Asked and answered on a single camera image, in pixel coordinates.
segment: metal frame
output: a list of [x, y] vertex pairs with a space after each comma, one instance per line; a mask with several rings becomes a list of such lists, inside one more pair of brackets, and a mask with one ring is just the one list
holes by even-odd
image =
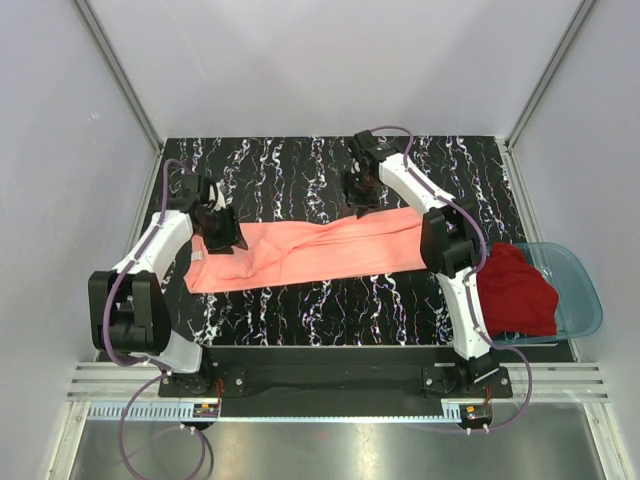
[[[435, 364], [436, 367], [452, 364]], [[494, 398], [494, 403], [513, 403], [524, 398], [527, 390], [527, 372], [521, 363], [502, 363], [512, 382], [513, 398]], [[606, 403], [609, 401], [598, 365], [595, 363], [532, 363], [534, 403]], [[121, 368], [111, 362], [80, 363], [67, 394], [70, 402], [122, 402], [127, 401], [140, 385], [158, 375], [153, 366]], [[151, 387], [139, 397], [144, 402], [175, 402], [175, 398], [158, 396]], [[443, 403], [465, 404], [483, 398], [449, 398]], [[216, 397], [184, 397], [181, 402], [216, 403]]]
[[[163, 141], [155, 130], [149, 116], [145, 112], [139, 97], [135, 93], [117, 55], [97, 18], [89, 0], [73, 0], [78, 12], [91, 33], [96, 46], [103, 56], [108, 68], [120, 88], [123, 96], [129, 104], [133, 115], [143, 129], [149, 143], [156, 151], [157, 156], [149, 175], [140, 205], [136, 212], [136, 219], [129, 238], [129, 247], [135, 243], [144, 222], [146, 205], [150, 198], [157, 171], [162, 158]], [[507, 175], [511, 181], [513, 194], [518, 211], [525, 229], [527, 238], [532, 241], [541, 239], [540, 232], [531, 208], [525, 184], [522, 180], [517, 163], [509, 153], [518, 142], [523, 130], [531, 119], [535, 109], [544, 96], [549, 84], [557, 73], [568, 51], [575, 42], [578, 34], [584, 27], [590, 14], [593, 12], [598, 0], [582, 0], [578, 6], [567, 30], [564, 32], [549, 63], [547, 64], [540, 80], [532, 92], [525, 108], [523, 109], [516, 125], [505, 140], [498, 141], [498, 147], [503, 158]], [[578, 359], [578, 352], [572, 344], [574, 356]], [[439, 357], [442, 348], [430, 349], [432, 356]], [[509, 369], [514, 390], [514, 398], [518, 400], [524, 395], [525, 372], [522, 364], [504, 364]], [[633, 478], [628, 456], [625, 452], [619, 430], [608, 403], [606, 389], [602, 383], [600, 371], [596, 364], [561, 363], [561, 364], [533, 364], [534, 369], [534, 394], [533, 402], [554, 403], [580, 403], [583, 404], [587, 414], [591, 432], [600, 456], [607, 478]], [[60, 434], [59, 442], [53, 454], [48, 479], [67, 480], [71, 474], [76, 452], [82, 437], [84, 425], [89, 415], [91, 402], [106, 400], [128, 400], [131, 394], [139, 388], [144, 380], [155, 375], [155, 369], [145, 367], [131, 367], [121, 369], [110, 363], [80, 364], [76, 371], [74, 381], [68, 394], [68, 408], [64, 428]], [[142, 402], [174, 401], [161, 399], [153, 391], [145, 392], [141, 396]], [[182, 401], [196, 400], [202, 402], [202, 398], [181, 399]], [[453, 405], [453, 402], [468, 402], [468, 399], [450, 399], [444, 403]]]
[[580, 5], [578, 5], [578, 8], [576, 9], [573, 17], [571, 18], [571, 21], [569, 22], [569, 25], [567, 26], [567, 29], [564, 31], [564, 34], [560, 38], [560, 42], [553, 52], [553, 55], [551, 55], [551, 59], [547, 63], [544, 72], [542, 72], [542, 76], [533, 89], [529, 100], [527, 100], [527, 104], [525, 105], [524, 110], [522, 110], [522, 113], [520, 114], [520, 117], [518, 117], [518, 120], [511, 130], [511, 133], [506, 138], [506, 143], [509, 148], [515, 147], [516, 143], [518, 143], [518, 140], [520, 139], [523, 130], [529, 123], [533, 112], [538, 107], [538, 104], [540, 103], [540, 100], [542, 100], [542, 97], [547, 91], [547, 88], [551, 84], [553, 77], [555, 77], [560, 68], [560, 65], [566, 58], [567, 53], [573, 46], [576, 38], [578, 37], [578, 34], [582, 31], [582, 28], [585, 26], [587, 20], [589, 19], [598, 2], [599, 0], [582, 0], [580, 2]]
[[91, 3], [89, 0], [73, 0], [73, 3], [78, 10], [80, 18], [91, 34], [91, 37], [93, 38], [100, 55], [104, 59], [107, 68], [113, 75], [113, 79], [118, 85], [122, 96], [129, 105], [129, 108], [131, 108], [131, 113], [138, 121], [140, 128], [142, 128], [142, 131], [147, 137], [147, 140], [151, 144], [153, 150], [156, 153], [159, 152], [162, 145], [164, 145], [164, 140], [160, 137], [153, 126], [149, 115], [147, 115], [147, 112], [144, 110], [144, 107], [140, 102], [140, 98], [136, 94], [131, 81], [120, 64], [120, 60], [118, 60], [118, 56], [109, 41], [109, 37], [107, 36], [102, 23], [98, 19], [95, 10], [91, 6]]

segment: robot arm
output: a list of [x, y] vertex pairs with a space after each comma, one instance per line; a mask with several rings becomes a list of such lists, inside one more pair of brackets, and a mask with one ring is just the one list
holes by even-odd
[[356, 207], [358, 217], [377, 207], [380, 184], [391, 187], [423, 215], [420, 253], [444, 292], [453, 325], [453, 347], [464, 366], [465, 382], [481, 381], [497, 371], [498, 366], [480, 335], [482, 332], [488, 338], [476, 275], [469, 276], [478, 262], [479, 241], [467, 220], [450, 205], [455, 203], [469, 212], [473, 203], [456, 200], [440, 189], [411, 160], [407, 159], [405, 164], [397, 146], [380, 144], [370, 131], [356, 134], [349, 149], [353, 162], [350, 171], [343, 173], [342, 187], [347, 204]]
[[94, 272], [89, 279], [89, 306], [93, 343], [105, 349], [102, 336], [109, 292], [124, 275], [110, 305], [109, 334], [115, 352], [153, 358], [175, 373], [191, 374], [202, 367], [202, 348], [172, 330], [161, 284], [178, 251], [201, 235], [209, 253], [232, 254], [232, 246], [246, 249], [231, 206], [219, 185], [202, 176], [182, 180], [180, 195], [169, 209], [155, 213], [131, 252], [111, 271]]

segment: purple cable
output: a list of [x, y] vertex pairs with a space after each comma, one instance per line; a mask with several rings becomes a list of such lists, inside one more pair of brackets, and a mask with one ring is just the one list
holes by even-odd
[[377, 132], [379, 130], [389, 130], [389, 129], [399, 130], [409, 135], [409, 143], [407, 143], [407, 146], [404, 149], [404, 152], [402, 154], [402, 162], [404, 164], [405, 169], [409, 172], [409, 174], [418, 183], [420, 183], [420, 185], [422, 185], [431, 195], [433, 195], [437, 200], [444, 202], [445, 204], [449, 205], [451, 208], [456, 210], [458, 213], [460, 213], [465, 218], [465, 220], [469, 222], [469, 224], [475, 231], [476, 235], [478, 236], [478, 240], [480, 242], [480, 262], [464, 278], [464, 283], [466, 285], [465, 290], [467, 293], [467, 302], [469, 303], [469, 310], [471, 311], [471, 321], [473, 322], [473, 326], [477, 329], [478, 334], [480, 335], [482, 340], [484, 340], [491, 348], [495, 350], [508, 350], [510, 352], [515, 353], [520, 357], [520, 359], [522, 360], [522, 363], [524, 363], [524, 366], [527, 369], [527, 378], [528, 378], [527, 394], [525, 395], [524, 402], [522, 403], [522, 406], [518, 410], [518, 413], [516, 413], [513, 416], [513, 418], [507, 420], [506, 422], [491, 428], [491, 430], [502, 430], [504, 428], [509, 427], [513, 423], [515, 423], [529, 407], [529, 402], [531, 401], [531, 395], [533, 393], [533, 373], [531, 371], [531, 365], [529, 364], [529, 360], [527, 360], [527, 357], [525, 357], [524, 354], [518, 348], [509, 346], [509, 345], [499, 345], [497, 343], [494, 343], [493, 340], [491, 340], [491, 338], [488, 335], [485, 335], [485, 333], [480, 329], [480, 324], [478, 323], [478, 318], [476, 317], [476, 312], [475, 312], [475, 309], [473, 308], [473, 298], [471, 295], [471, 289], [468, 286], [468, 281], [472, 275], [482, 270], [484, 265], [487, 263], [487, 242], [484, 239], [484, 234], [482, 233], [482, 230], [480, 229], [480, 226], [475, 221], [475, 219], [464, 208], [448, 200], [447, 198], [436, 195], [436, 192], [431, 188], [431, 186], [429, 186], [429, 184], [426, 183], [422, 179], [422, 177], [418, 175], [418, 173], [409, 165], [409, 152], [411, 151], [411, 147], [413, 146], [413, 134], [408, 129], [404, 127], [398, 127], [395, 125], [385, 125], [382, 127], [374, 128], [371, 130], [371, 132]]
[[[127, 470], [129, 470], [129, 473], [131, 475], [133, 475], [133, 477], [136, 478], [137, 480], [150, 480], [150, 479], [140, 475], [136, 471], [136, 469], [133, 468], [133, 465], [131, 465], [131, 462], [129, 461], [129, 456], [127, 456], [127, 452], [125, 452], [125, 450], [124, 450], [124, 422], [125, 422], [125, 419], [127, 418], [127, 415], [129, 414], [129, 410], [131, 409], [131, 406], [136, 401], [136, 399], [140, 396], [140, 394], [142, 394], [142, 392], [144, 392], [147, 388], [149, 388], [154, 383], [161, 382], [163, 379], [168, 378], [168, 377], [169, 377], [169, 374], [163, 372], [160, 375], [158, 375], [157, 377], [152, 378], [151, 380], [149, 380], [142, 387], [140, 387], [138, 389], [138, 391], [133, 394], [133, 396], [131, 397], [131, 400], [129, 400], [129, 402], [127, 403], [127, 406], [124, 407], [124, 410], [122, 411], [122, 415], [120, 416], [120, 422], [118, 423], [118, 438], [119, 438], [118, 447], [120, 449], [120, 456], [122, 457], [122, 461], [124, 463], [124, 466], [127, 467]], [[198, 475], [198, 472], [200, 472], [200, 469], [202, 469], [202, 465], [204, 465], [204, 459], [207, 456], [207, 449], [210, 452], [213, 452], [213, 448], [209, 444], [209, 440], [207, 439], [207, 437], [204, 436], [204, 434], [200, 430], [193, 429], [191, 431], [193, 433], [195, 433], [198, 436], [198, 438], [200, 439], [200, 445], [202, 446], [202, 452], [200, 454], [200, 460], [198, 461], [198, 464], [196, 465], [196, 468], [193, 470], [193, 472], [191, 472], [191, 474], [186, 476], [184, 478], [184, 480], [193, 480]]]
[[[109, 355], [111, 361], [120, 367], [130, 367], [137, 363], [144, 362], [145, 360], [143, 358], [120, 357], [113, 350], [113, 345], [111, 344], [111, 335], [109, 334], [111, 308], [113, 307], [113, 302], [115, 301], [116, 292], [120, 288], [123, 280], [129, 273], [129, 271], [131, 271], [136, 262], [140, 259], [140, 256], [151, 244], [156, 234], [160, 230], [160, 225], [162, 225], [162, 223], [164, 222], [164, 217], [167, 213], [167, 202], [169, 199], [169, 166], [172, 164], [182, 165], [181, 162], [175, 159], [169, 159], [164, 162], [164, 166], [162, 169], [162, 204], [160, 207], [160, 218], [158, 219], [158, 223], [153, 227], [151, 232], [149, 232], [149, 235], [147, 235], [147, 238], [145, 238], [144, 242], [142, 242], [140, 248], [133, 254], [133, 260], [130, 260], [116, 277], [111, 290], [109, 290], [109, 295], [107, 296], [107, 301], [104, 306], [104, 314], [102, 316], [102, 341], [104, 343], [104, 349], [106, 350], [107, 355]], [[149, 359], [149, 362], [160, 369], [170, 370], [169, 367], [157, 360]]]
[[[151, 231], [149, 232], [149, 235], [147, 235], [145, 240], [140, 245], [140, 248], [138, 248], [138, 250], [136, 250], [136, 252], [133, 254], [133, 259], [130, 260], [129, 262], [127, 262], [127, 264], [124, 266], [122, 271], [116, 277], [115, 281], [113, 282], [113, 285], [111, 286], [111, 290], [109, 290], [109, 295], [107, 296], [107, 301], [105, 303], [104, 314], [103, 314], [103, 317], [102, 317], [102, 339], [103, 339], [103, 342], [104, 342], [104, 347], [105, 347], [105, 350], [107, 352], [107, 355], [109, 355], [109, 358], [111, 359], [111, 361], [113, 363], [115, 363], [116, 365], [119, 365], [121, 367], [130, 367], [130, 366], [135, 365], [137, 363], [144, 362], [145, 359], [133, 358], [133, 357], [120, 357], [113, 350], [113, 345], [111, 343], [111, 335], [110, 335], [110, 332], [109, 332], [109, 326], [110, 326], [110, 322], [111, 322], [111, 309], [113, 307], [113, 302], [115, 301], [116, 292], [120, 288], [120, 285], [122, 284], [124, 278], [129, 273], [129, 271], [131, 271], [131, 269], [136, 264], [136, 262], [140, 259], [140, 256], [149, 247], [149, 245], [151, 244], [151, 242], [155, 238], [156, 234], [160, 230], [160, 226], [164, 223], [164, 219], [165, 219], [165, 216], [166, 216], [166, 213], [167, 213], [167, 203], [168, 203], [168, 200], [169, 200], [169, 166], [172, 165], [172, 164], [183, 165], [182, 162], [179, 162], [178, 160], [175, 160], [175, 159], [169, 159], [169, 160], [164, 162], [164, 166], [163, 166], [163, 169], [162, 169], [162, 201], [161, 201], [161, 206], [160, 206], [160, 217], [158, 218], [158, 222], [151, 229]], [[150, 358], [150, 359], [148, 359], [148, 361], [149, 361], [149, 363], [155, 365], [156, 367], [160, 368], [161, 370], [166, 370], [167, 372], [169, 372], [171, 370], [171, 367], [169, 367], [168, 365], [163, 364], [162, 362], [160, 362], [158, 360]], [[131, 400], [129, 400], [129, 403], [127, 403], [127, 406], [124, 408], [124, 410], [122, 412], [122, 416], [120, 417], [120, 423], [119, 423], [119, 428], [118, 428], [118, 432], [119, 432], [119, 434], [118, 434], [119, 445], [118, 446], [119, 446], [119, 449], [120, 449], [120, 456], [122, 457], [122, 461], [123, 461], [125, 467], [127, 467], [127, 470], [129, 470], [129, 473], [131, 473], [131, 475], [133, 475], [133, 477], [138, 479], [138, 480], [148, 480], [148, 479], [143, 477], [142, 475], [140, 475], [133, 468], [133, 466], [131, 465], [131, 462], [129, 461], [129, 457], [127, 456], [127, 453], [124, 450], [124, 422], [125, 422], [125, 418], [127, 417], [127, 414], [129, 413], [129, 409], [131, 408], [131, 405], [133, 405], [133, 402], [135, 402], [135, 400], [140, 396], [140, 394], [144, 390], [149, 388], [149, 386], [154, 384], [155, 382], [160, 382], [160, 381], [162, 381], [162, 379], [167, 378], [170, 375], [170, 373], [167, 373], [167, 372], [163, 372], [161, 375], [159, 375], [156, 378], [148, 381], [136, 393], [134, 393], [133, 396], [131, 397]], [[195, 431], [195, 433], [197, 433], [198, 437], [200, 438], [200, 442], [202, 444], [202, 455], [200, 456], [200, 461], [198, 462], [198, 465], [196, 466], [196, 468], [193, 471], [193, 473], [191, 473], [188, 477], [186, 477], [185, 480], [192, 480], [193, 478], [196, 477], [196, 475], [198, 475], [198, 472], [200, 471], [200, 469], [202, 468], [202, 465], [204, 464], [204, 459], [205, 459], [205, 456], [206, 456], [206, 450], [205, 450], [206, 448], [209, 449], [209, 452], [211, 452], [212, 458], [213, 458], [213, 448], [209, 444], [209, 441], [207, 440], [207, 438], [199, 430], [194, 430], [194, 431]]]

